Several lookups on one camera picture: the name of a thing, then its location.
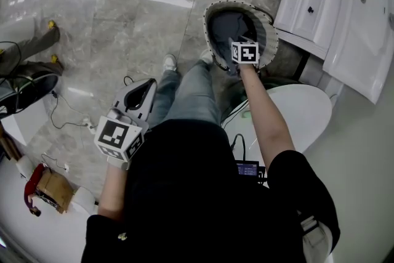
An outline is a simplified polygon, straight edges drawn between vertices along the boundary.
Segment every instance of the black t-shirt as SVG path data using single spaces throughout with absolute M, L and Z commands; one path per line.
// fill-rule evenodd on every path
M 280 153 L 266 188 L 240 178 L 219 126 L 170 120 L 147 136 L 129 170 L 124 220 L 88 219 L 83 262 L 165 257 L 302 262 L 304 231 L 297 211 L 327 225 L 336 245 L 334 203 L 301 153 Z

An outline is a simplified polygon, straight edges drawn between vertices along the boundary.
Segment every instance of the gray pants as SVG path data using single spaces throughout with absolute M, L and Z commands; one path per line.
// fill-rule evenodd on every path
M 180 81 L 176 71 L 166 70 L 156 91 L 149 127 L 169 119 L 198 119 L 220 124 L 209 66 L 199 60 Z
M 31 39 L 26 39 L 18 43 L 20 48 L 20 53 L 22 55 L 21 62 L 29 57 L 40 53 L 60 39 L 60 32 L 58 28 L 52 28 L 48 30 L 43 36 L 37 38 L 36 36 Z M 11 70 L 18 64 L 19 61 L 19 50 L 18 47 L 13 44 L 9 48 L 7 48 L 1 55 L 0 55 L 0 76 L 7 76 Z M 58 75 L 60 67 L 53 63 L 36 63 L 37 65 L 42 65 L 44 68 L 55 72 Z

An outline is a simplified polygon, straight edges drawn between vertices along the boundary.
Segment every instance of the power outlet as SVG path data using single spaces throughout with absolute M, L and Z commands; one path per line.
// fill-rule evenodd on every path
M 90 118 L 84 118 L 83 124 L 86 124 L 87 129 L 92 135 L 95 135 L 96 128 L 93 126 L 92 122 L 90 121 Z

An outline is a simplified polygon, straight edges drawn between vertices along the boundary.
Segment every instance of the blue jeans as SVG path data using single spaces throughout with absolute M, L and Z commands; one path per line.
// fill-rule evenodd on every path
M 169 119 L 198 119 L 220 124 L 209 66 L 202 60 L 193 66 L 182 82 L 176 71 L 163 73 L 148 124 L 153 128 Z

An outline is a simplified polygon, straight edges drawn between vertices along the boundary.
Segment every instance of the laundry basket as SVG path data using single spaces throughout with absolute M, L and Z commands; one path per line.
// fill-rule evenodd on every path
M 259 43 L 259 69 L 267 66 L 274 59 L 278 50 L 278 34 L 273 27 L 273 19 L 268 12 L 245 2 L 223 0 L 213 2 L 204 12 L 204 34 L 208 48 L 211 50 L 214 62 L 229 75 L 235 75 L 235 65 L 231 62 L 231 49 L 228 43 L 228 54 L 223 54 L 223 49 L 219 50 L 218 43 L 210 28 L 211 20 L 222 12 L 239 12 L 251 21 L 254 27 L 255 38 Z

